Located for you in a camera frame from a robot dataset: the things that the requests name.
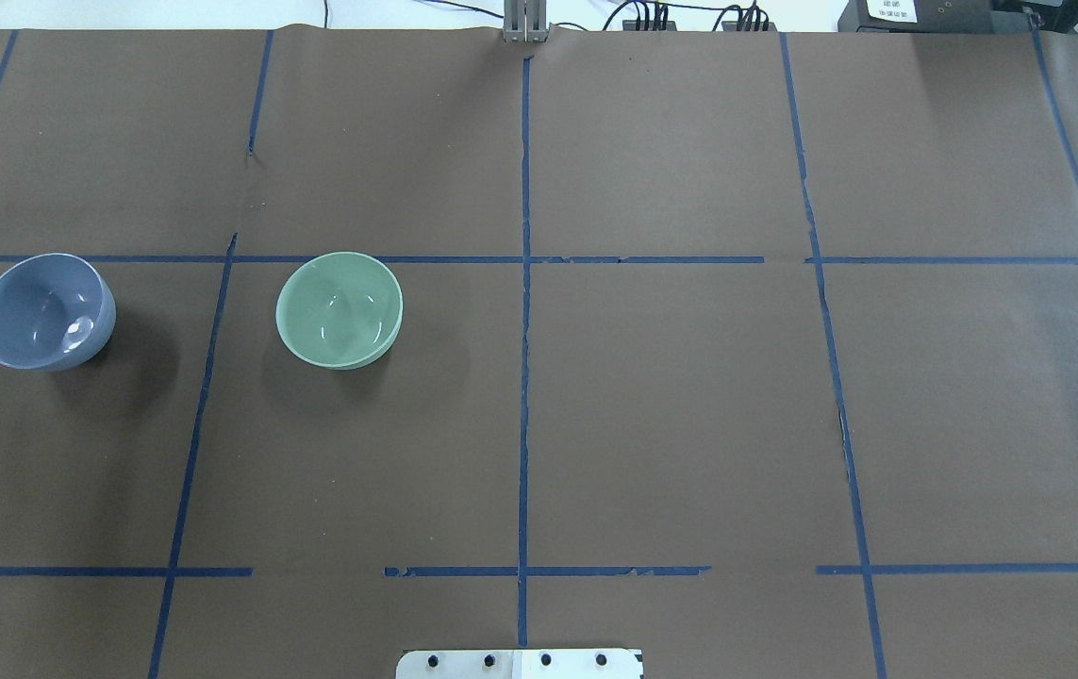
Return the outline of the blue bowl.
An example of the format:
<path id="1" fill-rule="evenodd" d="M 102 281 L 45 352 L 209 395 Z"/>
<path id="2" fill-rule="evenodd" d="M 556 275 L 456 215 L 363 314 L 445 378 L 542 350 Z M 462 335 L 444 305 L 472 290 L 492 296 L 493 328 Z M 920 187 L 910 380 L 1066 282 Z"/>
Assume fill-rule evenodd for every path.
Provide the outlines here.
<path id="1" fill-rule="evenodd" d="M 85 258 L 49 253 L 22 259 L 0 275 L 0 365 L 63 373 L 103 351 L 118 306 Z"/>

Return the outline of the green bowl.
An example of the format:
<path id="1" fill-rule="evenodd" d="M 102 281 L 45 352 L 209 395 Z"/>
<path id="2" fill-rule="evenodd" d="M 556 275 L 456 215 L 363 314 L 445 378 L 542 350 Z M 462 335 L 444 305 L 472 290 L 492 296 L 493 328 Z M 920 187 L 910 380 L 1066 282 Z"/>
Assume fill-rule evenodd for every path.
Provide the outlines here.
<path id="1" fill-rule="evenodd" d="M 284 347 L 316 368 L 367 368 L 392 348 L 404 290 L 379 259 L 357 251 L 314 257 L 286 279 L 275 305 Z"/>

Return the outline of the brown paper table cover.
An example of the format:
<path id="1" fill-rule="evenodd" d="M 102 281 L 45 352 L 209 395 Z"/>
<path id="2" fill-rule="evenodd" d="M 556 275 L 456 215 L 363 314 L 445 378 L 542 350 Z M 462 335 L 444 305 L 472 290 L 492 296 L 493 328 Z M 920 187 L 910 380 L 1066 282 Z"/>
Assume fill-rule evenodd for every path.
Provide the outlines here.
<path id="1" fill-rule="evenodd" d="M 314 257 L 392 348 L 284 347 Z M 0 678 L 1078 678 L 1078 36 L 0 30 Z"/>

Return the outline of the silver metal mounting plate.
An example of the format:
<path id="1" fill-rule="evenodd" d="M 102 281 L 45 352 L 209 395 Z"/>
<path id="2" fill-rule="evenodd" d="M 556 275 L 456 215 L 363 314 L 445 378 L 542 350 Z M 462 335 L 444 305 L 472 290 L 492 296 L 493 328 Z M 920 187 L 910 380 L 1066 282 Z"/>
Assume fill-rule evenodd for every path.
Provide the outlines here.
<path id="1" fill-rule="evenodd" d="M 625 648 L 415 650 L 396 678 L 642 678 L 642 652 Z"/>

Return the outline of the black power strip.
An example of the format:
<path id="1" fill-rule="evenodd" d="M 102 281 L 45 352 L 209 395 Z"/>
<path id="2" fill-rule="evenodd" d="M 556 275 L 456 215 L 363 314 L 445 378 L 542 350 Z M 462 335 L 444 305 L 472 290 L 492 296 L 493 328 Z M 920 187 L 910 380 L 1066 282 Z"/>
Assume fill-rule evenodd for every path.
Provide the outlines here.
<path id="1" fill-rule="evenodd" d="M 699 33 L 775 33 L 777 26 L 758 1 L 720 6 L 658 1 L 617 1 L 602 22 L 603 31 L 699 31 Z"/>

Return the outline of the black device with label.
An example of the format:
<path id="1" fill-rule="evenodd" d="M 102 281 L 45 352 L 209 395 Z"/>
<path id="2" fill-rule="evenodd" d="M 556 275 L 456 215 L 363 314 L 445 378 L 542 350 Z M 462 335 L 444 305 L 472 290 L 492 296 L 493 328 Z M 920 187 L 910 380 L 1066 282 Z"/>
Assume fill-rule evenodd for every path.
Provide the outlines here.
<path id="1" fill-rule="evenodd" d="M 849 1 L 837 20 L 840 33 L 1029 33 L 1024 13 L 994 1 Z"/>

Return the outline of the aluminium frame post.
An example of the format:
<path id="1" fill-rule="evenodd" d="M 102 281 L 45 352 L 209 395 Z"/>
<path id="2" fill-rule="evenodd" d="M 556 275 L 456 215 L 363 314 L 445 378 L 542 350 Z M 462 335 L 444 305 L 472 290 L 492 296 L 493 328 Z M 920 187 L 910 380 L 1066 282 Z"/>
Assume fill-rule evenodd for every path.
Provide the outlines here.
<path id="1" fill-rule="evenodd" d="M 551 25 L 545 0 L 505 0 L 505 43 L 547 42 Z"/>

